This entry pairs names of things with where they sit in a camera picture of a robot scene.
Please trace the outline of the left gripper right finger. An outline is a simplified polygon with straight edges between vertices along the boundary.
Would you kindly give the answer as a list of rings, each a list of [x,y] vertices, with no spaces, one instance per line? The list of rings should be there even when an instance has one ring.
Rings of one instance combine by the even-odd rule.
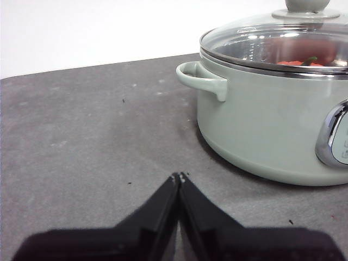
[[[180,222],[197,260],[343,260],[334,240],[301,227],[244,227],[181,172]]]

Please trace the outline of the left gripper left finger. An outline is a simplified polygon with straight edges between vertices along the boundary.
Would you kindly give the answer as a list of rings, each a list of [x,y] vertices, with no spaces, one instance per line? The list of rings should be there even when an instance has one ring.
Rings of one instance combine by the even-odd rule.
[[[162,260],[176,233],[179,175],[109,228],[53,229],[27,237],[14,260]]]

